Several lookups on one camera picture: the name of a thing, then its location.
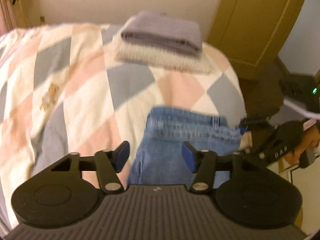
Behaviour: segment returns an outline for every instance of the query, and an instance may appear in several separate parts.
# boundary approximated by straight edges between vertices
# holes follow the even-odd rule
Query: door panel
[[[303,1],[221,0],[208,43],[227,55],[240,77],[255,79],[276,58]]]

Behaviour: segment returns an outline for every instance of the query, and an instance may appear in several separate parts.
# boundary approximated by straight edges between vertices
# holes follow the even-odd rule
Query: stack of folded clothes
[[[198,23],[151,11],[131,17],[113,37],[115,59],[191,73],[210,73],[212,59],[202,53]]]
[[[197,150],[209,149],[225,156],[239,150],[240,140],[240,130],[229,128],[224,117],[154,107],[148,115],[127,184],[189,187],[195,175],[182,157],[184,141],[189,141]],[[214,187],[229,178],[229,171],[216,172]]]

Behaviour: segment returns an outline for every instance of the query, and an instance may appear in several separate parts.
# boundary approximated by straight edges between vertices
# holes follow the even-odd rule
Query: metal screw
[[[206,184],[204,182],[197,182],[197,183],[193,184],[192,187],[196,191],[204,191],[204,190],[207,190],[209,188],[208,184]]]
[[[109,190],[109,191],[116,191],[118,189],[121,188],[121,185],[119,183],[108,183],[106,186],[105,186],[106,190]]]

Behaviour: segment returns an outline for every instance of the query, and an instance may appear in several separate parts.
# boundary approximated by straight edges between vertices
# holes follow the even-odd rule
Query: denim fabric
[[[239,149],[240,139],[240,130],[230,129],[223,117],[155,107],[148,116],[128,185],[190,186],[195,175],[181,154],[184,141],[189,141],[197,150],[210,149],[218,155],[227,155]],[[217,172],[214,187],[228,179],[228,171]]]

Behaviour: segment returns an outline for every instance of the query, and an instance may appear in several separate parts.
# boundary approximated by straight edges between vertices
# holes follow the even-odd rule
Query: ribbed gray surface
[[[221,215],[209,197],[183,186],[130,186],[105,197],[85,220],[60,229],[18,226],[6,240],[218,239],[301,240],[295,226],[273,230],[242,227]]]

